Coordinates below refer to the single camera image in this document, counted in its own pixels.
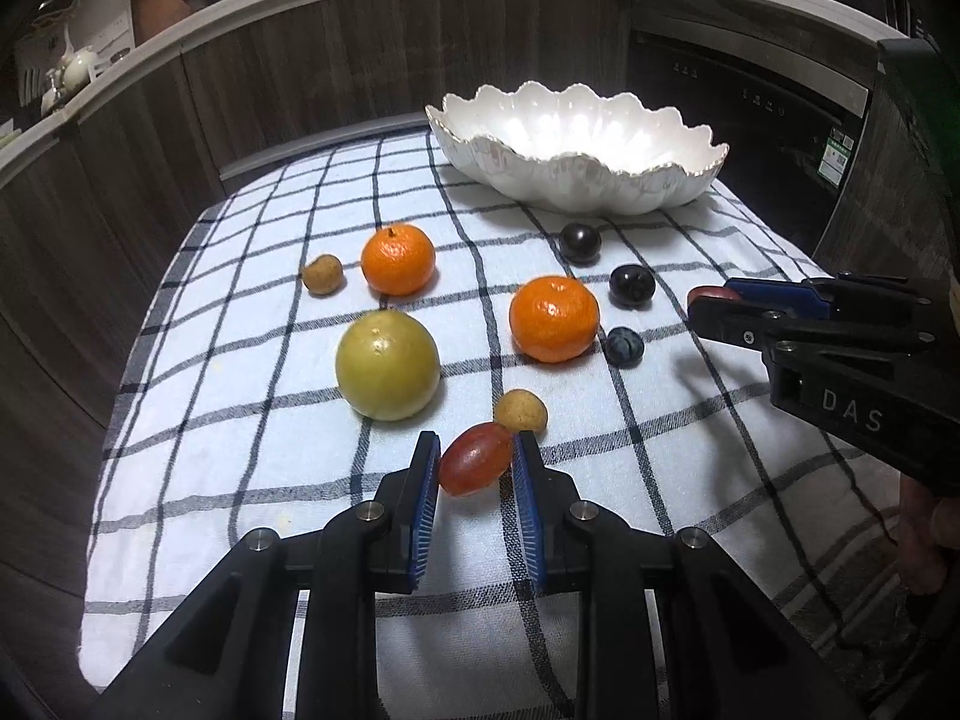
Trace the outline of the person's right hand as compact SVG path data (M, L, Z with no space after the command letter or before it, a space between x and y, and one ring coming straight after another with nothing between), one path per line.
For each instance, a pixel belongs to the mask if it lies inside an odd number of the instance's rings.
M931 493L900 476L898 572L917 595L939 592L946 582L947 556L958 551L958 499Z

